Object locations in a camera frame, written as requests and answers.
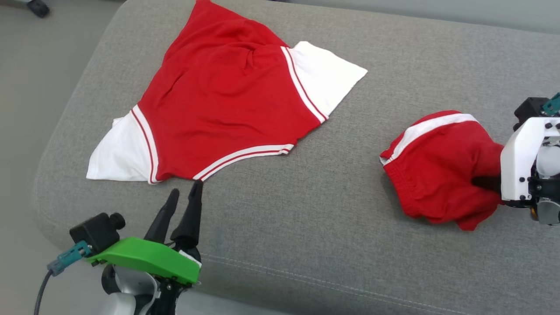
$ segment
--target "gray cushion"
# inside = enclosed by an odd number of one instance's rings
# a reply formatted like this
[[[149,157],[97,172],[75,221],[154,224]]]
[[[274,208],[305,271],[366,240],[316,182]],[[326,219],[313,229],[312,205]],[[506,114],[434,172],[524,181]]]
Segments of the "gray cushion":
[[[406,217],[378,155],[438,110],[479,119],[505,143],[513,110],[551,97],[560,36],[378,13],[236,0],[288,44],[369,70],[331,119],[287,156],[239,161],[209,178],[200,290],[306,314],[557,314],[560,229],[501,207],[468,233]],[[86,180],[90,154],[136,104],[194,1],[130,0],[116,13],[41,160],[34,202],[44,234],[121,212],[142,236],[182,179],[150,186]],[[172,227],[178,223],[178,211]]]

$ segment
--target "robotic arm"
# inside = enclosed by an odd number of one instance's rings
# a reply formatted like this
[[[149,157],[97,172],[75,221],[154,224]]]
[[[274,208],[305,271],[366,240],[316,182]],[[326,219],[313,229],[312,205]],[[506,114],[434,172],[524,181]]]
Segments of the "robotic arm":
[[[541,224],[560,224],[560,93],[528,98],[501,157],[501,194],[507,206],[530,208]]]
[[[102,213],[74,226],[70,235],[76,245],[49,264],[35,315],[50,276],[80,259],[93,266],[106,264],[101,284],[109,297],[101,315],[175,315],[177,298],[197,283],[202,266],[197,250],[202,187],[201,181],[194,182],[189,205],[169,244],[164,242],[179,200],[177,189],[171,191],[143,239],[120,239],[117,230],[124,228],[125,221],[116,213]]]

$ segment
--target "stitching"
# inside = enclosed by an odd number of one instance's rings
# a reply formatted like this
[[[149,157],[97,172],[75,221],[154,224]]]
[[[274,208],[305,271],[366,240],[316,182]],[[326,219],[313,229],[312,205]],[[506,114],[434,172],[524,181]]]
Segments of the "stitching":
[[[252,271],[256,271],[256,272],[261,272],[261,273],[264,273],[264,274],[267,274],[267,275],[271,275],[271,276],[276,276],[276,277],[286,278],[286,279],[289,279],[289,280],[299,281],[299,282],[303,282],[303,283],[307,283],[307,284],[311,284],[311,285],[322,286],[322,287],[327,288],[327,289],[336,290],[336,291],[340,291],[340,292],[343,292],[343,293],[348,293],[348,294],[356,295],[356,296],[358,296],[358,297],[364,297],[364,298],[368,298],[368,299],[378,300],[378,301],[381,301],[381,302],[387,302],[387,303],[396,304],[396,305],[400,305],[400,306],[404,306],[404,307],[414,308],[414,309],[418,309],[418,310],[420,310],[420,311],[430,312],[430,313],[434,313],[434,314],[446,315],[446,314],[443,314],[443,313],[440,313],[440,312],[430,311],[430,310],[428,310],[428,309],[423,309],[423,308],[418,308],[418,307],[414,307],[414,306],[410,306],[410,305],[405,305],[405,304],[401,304],[401,303],[398,303],[398,302],[392,302],[392,301],[382,300],[382,299],[378,299],[378,298],[371,297],[371,296],[369,296],[369,295],[358,294],[358,293],[354,293],[354,292],[348,292],[348,291],[340,290],[340,289],[337,289],[337,288],[331,288],[331,287],[326,286],[326,285],[317,284],[317,283],[313,283],[313,282],[308,282],[308,281],[305,281],[305,280],[294,279],[294,278],[287,277],[287,276],[281,276],[281,275],[277,275],[277,274],[272,274],[272,273],[270,273],[270,272],[266,272],[266,271],[262,271],[262,270],[257,270],[257,269],[253,269],[253,268],[249,268],[249,267],[244,267],[244,266],[238,266],[238,265],[234,265],[234,264],[232,264],[232,263],[227,263],[227,262],[222,262],[222,261],[215,261],[215,260],[212,260],[212,259],[206,259],[206,260],[207,260],[207,261],[210,261],[210,262],[221,263],[221,264],[223,264],[223,265],[229,265],[229,266],[233,266],[233,267],[237,267],[237,268],[243,268],[243,269],[247,269],[247,270],[252,270]]]
[[[292,53],[290,52],[290,50],[288,48],[284,48],[284,49],[286,50],[286,52],[288,53],[288,56],[290,57],[290,61],[292,62],[292,67],[293,67],[293,73],[296,75],[297,82],[300,84],[301,90],[304,92],[305,97],[307,98],[309,103],[311,103],[311,105],[313,105],[313,107],[319,113],[319,115],[321,115],[323,117],[323,119],[327,120],[328,117],[325,114],[323,114],[323,112],[321,112],[317,106],[315,106],[315,103],[313,103],[311,98],[307,95],[307,91],[305,91],[304,85],[301,84],[300,77],[297,75],[297,72],[296,72],[296,64],[293,61]]]
[[[412,304],[416,304],[416,305],[422,305],[422,306],[425,306],[425,307],[436,308],[436,309],[440,309],[440,310],[448,311],[448,312],[453,312],[453,313],[457,313],[457,314],[470,315],[469,313],[454,311],[454,310],[452,310],[452,309],[447,309],[447,308],[432,306],[432,305],[428,305],[428,304],[413,302],[413,301],[409,301],[409,300],[405,300],[405,299],[400,299],[400,298],[391,297],[391,296],[388,296],[388,295],[385,295],[385,294],[375,293],[375,292],[371,292],[371,291],[367,291],[367,290],[362,290],[362,289],[358,289],[358,288],[353,288],[353,287],[351,287],[351,286],[346,286],[346,285],[342,285],[342,284],[337,284],[337,283],[333,283],[333,282],[328,282],[328,281],[316,279],[316,278],[313,278],[313,277],[302,276],[302,275],[294,274],[293,272],[288,272],[288,271],[273,269],[273,268],[265,267],[265,266],[261,266],[261,265],[255,265],[255,264],[250,263],[250,262],[238,261],[238,260],[233,260],[233,259],[226,258],[226,257],[220,257],[220,256],[215,256],[215,255],[205,254],[205,253],[200,253],[200,254],[203,255],[203,256],[208,256],[208,257],[213,257],[213,258],[220,258],[220,259],[223,259],[223,260],[228,260],[228,261],[232,261],[232,262],[242,263],[242,264],[249,265],[249,266],[253,266],[253,267],[260,267],[260,268],[263,268],[263,269],[268,269],[268,270],[272,270],[272,271],[276,271],[276,272],[281,272],[281,273],[283,273],[283,274],[288,274],[288,275],[292,275],[292,276],[296,276],[296,277],[311,279],[311,280],[315,280],[315,281],[322,282],[322,283],[326,283],[326,284],[330,284],[330,285],[341,286],[341,287],[343,287],[343,288],[350,289],[350,290],[353,290],[353,291],[359,291],[359,292],[363,292],[363,293],[369,293],[369,294],[377,295],[377,296],[384,297],[384,298],[399,300],[399,301],[402,301],[402,302],[408,302],[408,303],[412,303]],[[328,287],[328,286],[325,286],[325,287],[326,287],[326,288],[330,288],[330,289],[337,290],[337,289],[335,289],[335,288],[331,288],[331,287]]]

